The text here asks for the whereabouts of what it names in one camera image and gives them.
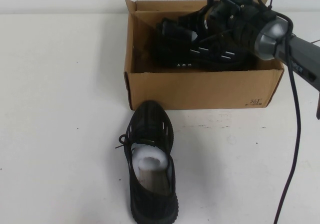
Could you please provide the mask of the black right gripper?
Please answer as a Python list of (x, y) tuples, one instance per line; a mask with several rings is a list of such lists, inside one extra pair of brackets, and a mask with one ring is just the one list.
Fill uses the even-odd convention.
[[(215, 0), (207, 0), (207, 6), (212, 6)], [(252, 17), (252, 0), (219, 0), (209, 14), (214, 22), (250, 21)]]

